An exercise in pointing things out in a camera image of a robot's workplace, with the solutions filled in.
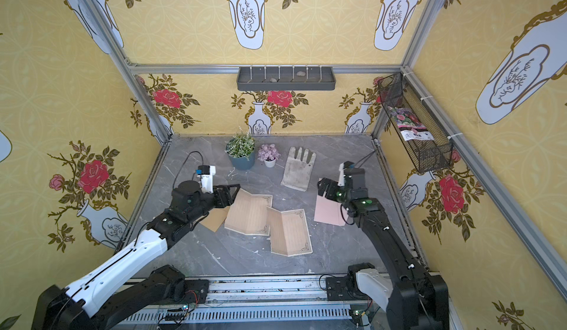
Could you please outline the pink envelope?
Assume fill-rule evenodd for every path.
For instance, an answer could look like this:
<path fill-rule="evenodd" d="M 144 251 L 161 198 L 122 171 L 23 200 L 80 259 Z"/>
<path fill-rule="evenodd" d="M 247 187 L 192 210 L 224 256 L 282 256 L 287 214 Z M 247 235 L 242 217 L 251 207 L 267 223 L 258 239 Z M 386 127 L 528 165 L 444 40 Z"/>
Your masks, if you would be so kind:
<path fill-rule="evenodd" d="M 322 196 L 316 198 L 314 221 L 339 227 L 346 224 L 343 220 L 341 204 Z"/>

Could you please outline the brown kraft envelope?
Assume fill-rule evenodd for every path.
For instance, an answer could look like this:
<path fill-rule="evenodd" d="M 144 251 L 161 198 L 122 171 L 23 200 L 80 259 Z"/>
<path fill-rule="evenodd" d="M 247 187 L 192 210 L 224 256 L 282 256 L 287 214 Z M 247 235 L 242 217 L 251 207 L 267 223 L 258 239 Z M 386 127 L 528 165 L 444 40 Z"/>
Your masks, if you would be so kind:
<path fill-rule="evenodd" d="M 212 232 L 217 232 L 227 218 L 230 208 L 215 208 L 199 224 Z"/>

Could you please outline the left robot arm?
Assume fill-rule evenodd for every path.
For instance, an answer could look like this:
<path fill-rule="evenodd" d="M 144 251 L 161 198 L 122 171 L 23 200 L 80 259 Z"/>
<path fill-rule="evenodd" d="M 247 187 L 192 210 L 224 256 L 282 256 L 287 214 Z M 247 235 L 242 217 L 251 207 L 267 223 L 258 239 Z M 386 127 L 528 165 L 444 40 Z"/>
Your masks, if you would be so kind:
<path fill-rule="evenodd" d="M 108 261 L 65 288 L 49 287 L 38 298 L 33 329 L 111 329 L 144 307 L 161 300 L 181 301 L 185 275 L 171 266 L 121 290 L 147 264 L 170 250 L 215 208 L 234 203 L 240 186 L 214 185 L 202 191 L 193 180 L 181 182 L 160 215 Z"/>

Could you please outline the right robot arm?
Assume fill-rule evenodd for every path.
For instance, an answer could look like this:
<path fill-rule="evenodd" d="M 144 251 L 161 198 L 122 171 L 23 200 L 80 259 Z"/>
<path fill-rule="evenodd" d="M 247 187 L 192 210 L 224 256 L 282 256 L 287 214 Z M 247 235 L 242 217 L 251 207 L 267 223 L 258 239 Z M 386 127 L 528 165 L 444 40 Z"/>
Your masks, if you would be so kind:
<path fill-rule="evenodd" d="M 431 275 L 392 228 L 378 199 L 369 197 L 365 170 L 346 161 L 340 179 L 323 178 L 318 195 L 337 202 L 341 212 L 369 238 L 389 279 L 372 268 L 355 273 L 356 287 L 385 310 L 391 329 L 449 329 L 449 292 L 440 275 Z"/>

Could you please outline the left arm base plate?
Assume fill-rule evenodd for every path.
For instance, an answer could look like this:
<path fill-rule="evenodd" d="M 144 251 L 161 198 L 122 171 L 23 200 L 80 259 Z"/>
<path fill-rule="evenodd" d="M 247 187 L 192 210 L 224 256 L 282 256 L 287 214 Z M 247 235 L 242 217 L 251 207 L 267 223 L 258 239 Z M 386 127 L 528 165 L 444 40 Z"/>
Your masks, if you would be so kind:
<path fill-rule="evenodd" d="M 205 304 L 209 288 L 207 279 L 186 279 L 175 286 L 173 299 L 179 303 Z"/>

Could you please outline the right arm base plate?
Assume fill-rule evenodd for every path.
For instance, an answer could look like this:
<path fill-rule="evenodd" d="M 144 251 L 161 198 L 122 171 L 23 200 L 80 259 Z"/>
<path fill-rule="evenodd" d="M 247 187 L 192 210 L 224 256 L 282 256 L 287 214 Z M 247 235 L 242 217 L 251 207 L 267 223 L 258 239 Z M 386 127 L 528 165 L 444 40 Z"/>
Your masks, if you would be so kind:
<path fill-rule="evenodd" d="M 354 281 L 351 276 L 330 276 L 325 279 L 327 300 L 347 301 L 359 300 L 354 292 Z"/>

